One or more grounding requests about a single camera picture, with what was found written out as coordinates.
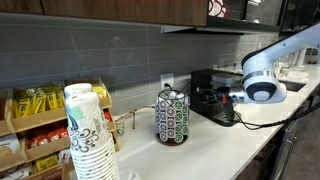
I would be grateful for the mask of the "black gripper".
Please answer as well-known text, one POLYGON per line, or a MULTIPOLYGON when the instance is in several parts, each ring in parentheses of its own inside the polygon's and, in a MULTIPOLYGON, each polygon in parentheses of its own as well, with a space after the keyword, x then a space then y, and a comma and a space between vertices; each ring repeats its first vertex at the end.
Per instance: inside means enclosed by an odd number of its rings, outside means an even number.
POLYGON ((222 97, 224 95, 229 95, 229 87, 219 87, 217 89, 200 88, 198 87, 196 91, 200 94, 200 100, 205 104, 222 103, 222 97))

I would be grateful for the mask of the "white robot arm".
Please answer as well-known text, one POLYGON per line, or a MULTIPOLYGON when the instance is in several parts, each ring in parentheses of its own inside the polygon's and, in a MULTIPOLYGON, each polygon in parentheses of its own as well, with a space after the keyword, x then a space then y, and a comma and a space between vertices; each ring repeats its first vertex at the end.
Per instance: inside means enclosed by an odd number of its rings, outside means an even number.
POLYGON ((317 23, 246 55, 241 62, 243 78, 238 90, 230 87, 197 87, 196 91, 205 95, 208 102, 223 102, 227 99, 255 104, 283 102, 287 96, 287 88, 279 82, 278 76, 288 74, 290 65, 276 67, 275 62, 297 51, 319 47, 320 24, 317 23))

